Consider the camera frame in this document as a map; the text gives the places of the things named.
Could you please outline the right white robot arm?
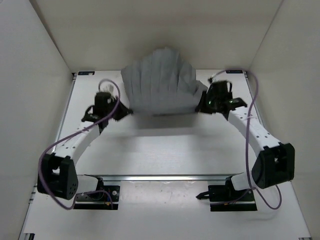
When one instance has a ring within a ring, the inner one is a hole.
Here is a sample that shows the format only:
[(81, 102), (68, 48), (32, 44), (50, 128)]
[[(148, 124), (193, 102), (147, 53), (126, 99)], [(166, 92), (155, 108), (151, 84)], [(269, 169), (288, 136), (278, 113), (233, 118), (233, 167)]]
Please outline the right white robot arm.
[(252, 108), (240, 97), (233, 97), (232, 83), (227, 80), (212, 81), (196, 108), (198, 113), (222, 114), (256, 155), (253, 167), (247, 165), (245, 172), (227, 179), (230, 184), (224, 187), (224, 195), (229, 200), (240, 197), (242, 190), (266, 189), (294, 178), (295, 148), (272, 136), (252, 115)]

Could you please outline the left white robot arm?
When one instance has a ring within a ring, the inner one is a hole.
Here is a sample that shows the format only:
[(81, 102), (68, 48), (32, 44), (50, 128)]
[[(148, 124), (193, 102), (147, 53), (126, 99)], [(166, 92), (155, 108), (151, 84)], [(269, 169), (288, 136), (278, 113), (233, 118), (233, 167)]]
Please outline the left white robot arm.
[(77, 131), (57, 142), (55, 151), (47, 150), (38, 164), (37, 190), (55, 200), (71, 200), (75, 195), (88, 193), (93, 199), (104, 195), (105, 187), (98, 177), (78, 175), (76, 164), (89, 145), (108, 126), (109, 120), (119, 121), (133, 114), (118, 97), (109, 92), (97, 92), (94, 104), (84, 112)]

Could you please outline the grey pleated skirt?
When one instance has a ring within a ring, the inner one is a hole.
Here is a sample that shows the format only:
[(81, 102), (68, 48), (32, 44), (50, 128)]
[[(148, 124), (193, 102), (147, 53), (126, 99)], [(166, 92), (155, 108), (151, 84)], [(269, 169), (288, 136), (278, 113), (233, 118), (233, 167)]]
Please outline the grey pleated skirt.
[(179, 51), (158, 48), (124, 67), (121, 77), (135, 114), (178, 115), (194, 113), (207, 86)]

